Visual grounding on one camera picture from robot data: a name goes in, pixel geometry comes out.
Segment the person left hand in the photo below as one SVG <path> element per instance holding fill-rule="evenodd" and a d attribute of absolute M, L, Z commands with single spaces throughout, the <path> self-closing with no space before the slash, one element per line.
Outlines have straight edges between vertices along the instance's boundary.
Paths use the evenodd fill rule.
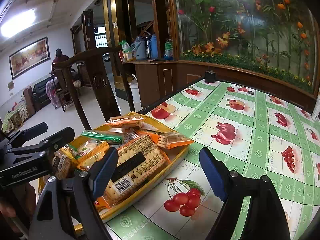
<path fill-rule="evenodd" d="M 29 182 L 1 190 L 1 214 L 13 232 L 21 236 L 22 232 L 12 221 L 12 218 L 16 217 L 17 207 L 22 209 L 31 222 L 36 207 L 36 194 L 34 187 Z"/>

